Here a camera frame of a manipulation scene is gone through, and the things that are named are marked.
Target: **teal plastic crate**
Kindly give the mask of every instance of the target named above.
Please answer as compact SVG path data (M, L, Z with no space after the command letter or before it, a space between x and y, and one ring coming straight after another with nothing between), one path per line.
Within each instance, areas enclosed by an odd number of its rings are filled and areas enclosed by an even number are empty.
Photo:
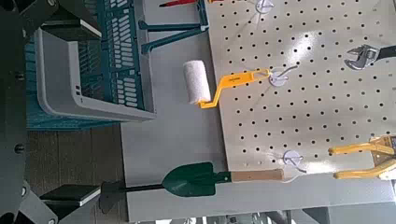
M78 43L81 92L84 96L144 110L134 0L86 0L98 20L102 40ZM59 117L37 101L35 44L26 45L27 124L30 130L82 130L118 121Z

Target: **shovel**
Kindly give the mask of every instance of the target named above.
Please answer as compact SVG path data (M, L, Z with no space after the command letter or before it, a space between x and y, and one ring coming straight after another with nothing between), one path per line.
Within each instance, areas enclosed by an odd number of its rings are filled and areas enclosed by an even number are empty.
M211 162L182 165L172 170L161 184L124 188L121 182L105 182L101 187L99 207L104 214L118 202L126 192L166 189L179 197L203 197L216 194L216 184L255 180L283 180L282 169L246 172L213 172Z

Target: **white pegboard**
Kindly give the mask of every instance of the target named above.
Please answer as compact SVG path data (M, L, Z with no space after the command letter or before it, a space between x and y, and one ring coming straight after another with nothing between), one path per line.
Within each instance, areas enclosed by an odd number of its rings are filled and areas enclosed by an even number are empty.
M266 15L256 11L256 0L207 6L218 82L232 72L299 65L283 87L264 80L222 93L229 169L284 167L287 150L304 156L301 168L309 174L372 167L370 153L331 156L327 150L396 133L396 62L362 71L344 64L353 59L347 51L361 44L396 44L393 1L273 2Z

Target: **yellow clamp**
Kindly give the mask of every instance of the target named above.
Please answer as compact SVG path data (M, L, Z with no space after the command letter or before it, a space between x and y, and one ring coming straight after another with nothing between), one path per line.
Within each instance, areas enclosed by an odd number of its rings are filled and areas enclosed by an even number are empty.
M347 154L359 151L375 151L390 156L394 156L395 152L392 147L387 147L384 145L379 145L376 143L363 143L356 145L349 145L344 147L331 147L329 148L329 153L333 155L337 154ZM341 171L335 173L333 176L336 179L361 179L361 178L375 178L379 175L396 169L396 160L390 159L378 164L376 167L367 170L359 171Z
M254 77L255 74L262 75L261 77ZM233 75L224 76L221 78L220 83L218 85L218 89L216 90L216 94L213 102L199 102L199 106L204 108L211 108L218 105L221 91L226 88L231 88L233 86L244 85L249 82L254 82L258 80L262 80L271 76L272 73L269 69L261 69L257 71L248 71L246 73L237 73Z

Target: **black metal frame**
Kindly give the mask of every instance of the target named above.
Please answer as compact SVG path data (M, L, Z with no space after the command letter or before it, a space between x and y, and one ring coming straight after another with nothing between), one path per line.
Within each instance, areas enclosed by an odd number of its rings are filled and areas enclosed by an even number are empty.
M24 46L35 30L60 9L99 30L82 0L35 0L29 6L26 2L0 0L0 223L6 224L14 222L21 204L27 202L21 196L22 190L26 192L23 185L26 158Z

